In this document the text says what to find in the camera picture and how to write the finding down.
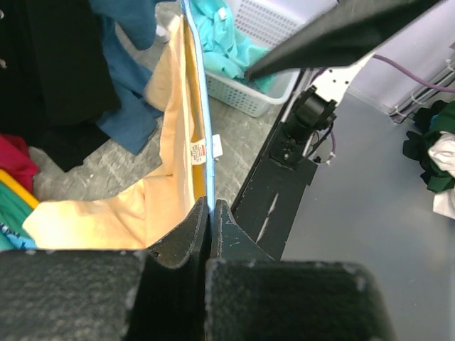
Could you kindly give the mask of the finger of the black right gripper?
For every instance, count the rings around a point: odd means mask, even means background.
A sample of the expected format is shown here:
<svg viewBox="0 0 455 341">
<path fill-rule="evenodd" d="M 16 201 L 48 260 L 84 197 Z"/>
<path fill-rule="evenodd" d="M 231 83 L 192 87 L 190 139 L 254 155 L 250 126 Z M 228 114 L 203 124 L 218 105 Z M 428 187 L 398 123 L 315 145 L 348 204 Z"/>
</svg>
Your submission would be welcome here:
<svg viewBox="0 0 455 341">
<path fill-rule="evenodd" d="M 437 5 L 436 0 L 341 1 L 249 67 L 245 78 L 352 65 Z"/>
</svg>

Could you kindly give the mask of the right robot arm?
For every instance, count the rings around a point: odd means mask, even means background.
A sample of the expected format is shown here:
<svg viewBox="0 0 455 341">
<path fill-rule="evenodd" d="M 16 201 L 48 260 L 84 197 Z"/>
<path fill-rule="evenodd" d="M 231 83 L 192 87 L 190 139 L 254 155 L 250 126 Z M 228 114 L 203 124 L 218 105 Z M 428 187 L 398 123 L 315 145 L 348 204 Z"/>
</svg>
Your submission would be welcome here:
<svg viewBox="0 0 455 341">
<path fill-rule="evenodd" d="M 351 82 L 377 49 L 439 1 L 342 1 L 269 51 L 245 72 L 257 80 L 291 69 L 321 69 L 299 97 L 297 131 L 325 129 Z"/>
</svg>

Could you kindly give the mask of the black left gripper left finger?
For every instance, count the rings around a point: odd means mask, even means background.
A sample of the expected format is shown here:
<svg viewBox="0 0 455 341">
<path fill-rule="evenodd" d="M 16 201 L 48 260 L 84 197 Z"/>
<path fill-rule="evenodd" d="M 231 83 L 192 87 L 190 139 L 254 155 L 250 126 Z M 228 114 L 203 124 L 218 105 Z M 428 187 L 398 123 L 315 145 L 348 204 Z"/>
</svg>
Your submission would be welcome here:
<svg viewBox="0 0 455 341">
<path fill-rule="evenodd" d="M 2 340 L 202 340 L 208 205 L 144 250 L 1 253 Z"/>
</svg>

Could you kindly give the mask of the turquoise t shirt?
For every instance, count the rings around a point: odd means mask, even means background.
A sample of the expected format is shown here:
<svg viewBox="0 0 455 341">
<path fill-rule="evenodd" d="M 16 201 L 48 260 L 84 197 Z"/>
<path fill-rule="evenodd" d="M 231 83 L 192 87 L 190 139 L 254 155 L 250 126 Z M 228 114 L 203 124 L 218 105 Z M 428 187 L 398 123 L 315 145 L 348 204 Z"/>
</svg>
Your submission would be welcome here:
<svg viewBox="0 0 455 341">
<path fill-rule="evenodd" d="M 235 27 L 232 11 L 225 1 L 192 1 L 191 13 L 208 72 L 241 82 L 261 93 L 270 91 L 276 79 L 274 75 L 253 81 L 245 79 L 245 71 L 269 50 L 255 45 Z"/>
</svg>

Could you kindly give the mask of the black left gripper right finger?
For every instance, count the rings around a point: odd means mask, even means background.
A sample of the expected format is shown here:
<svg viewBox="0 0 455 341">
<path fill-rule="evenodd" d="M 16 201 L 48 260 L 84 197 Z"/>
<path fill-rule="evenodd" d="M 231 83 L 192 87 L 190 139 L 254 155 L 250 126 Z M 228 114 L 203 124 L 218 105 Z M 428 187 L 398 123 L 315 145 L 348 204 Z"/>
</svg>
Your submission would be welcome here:
<svg viewBox="0 0 455 341">
<path fill-rule="evenodd" d="M 393 340 L 378 283 L 350 262 L 275 261 L 217 201 L 205 275 L 207 340 Z"/>
</svg>

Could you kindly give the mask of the cream beige shirt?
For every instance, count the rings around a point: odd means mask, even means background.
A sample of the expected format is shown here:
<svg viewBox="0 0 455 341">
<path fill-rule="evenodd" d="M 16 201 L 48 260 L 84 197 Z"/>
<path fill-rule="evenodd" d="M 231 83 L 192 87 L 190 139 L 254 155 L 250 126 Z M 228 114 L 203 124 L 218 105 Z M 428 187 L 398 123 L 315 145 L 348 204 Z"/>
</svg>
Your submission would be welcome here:
<svg viewBox="0 0 455 341">
<path fill-rule="evenodd" d="M 188 19 L 175 17 L 171 37 L 145 88 L 164 111 L 161 165 L 115 197 L 38 204 L 23 228 L 40 249 L 145 249 L 155 244 L 206 194 L 203 164 L 209 134 L 203 128 L 196 40 Z"/>
</svg>

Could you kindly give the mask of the pale blue wire hanger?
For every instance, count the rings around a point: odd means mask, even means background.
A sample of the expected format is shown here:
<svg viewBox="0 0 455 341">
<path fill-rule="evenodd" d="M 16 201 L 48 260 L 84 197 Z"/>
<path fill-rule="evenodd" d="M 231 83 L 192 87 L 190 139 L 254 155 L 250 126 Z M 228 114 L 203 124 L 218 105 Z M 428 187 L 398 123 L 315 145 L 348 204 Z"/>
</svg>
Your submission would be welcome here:
<svg viewBox="0 0 455 341">
<path fill-rule="evenodd" d="M 215 210 L 215 161 L 213 158 L 213 135 L 210 118 L 209 96 L 207 90 L 207 82 L 205 76 L 205 68 L 203 65 L 203 51 L 200 43 L 200 36 L 191 13 L 191 2 L 181 1 L 183 14 L 188 21 L 188 25 L 194 43 L 194 50 L 196 53 L 196 76 L 198 79 L 198 88 L 200 92 L 201 111 L 203 117 L 203 128 L 205 134 L 205 149 L 206 149 L 206 162 L 205 162 L 205 186 L 208 201 L 208 208 L 210 216 L 213 216 Z"/>
</svg>

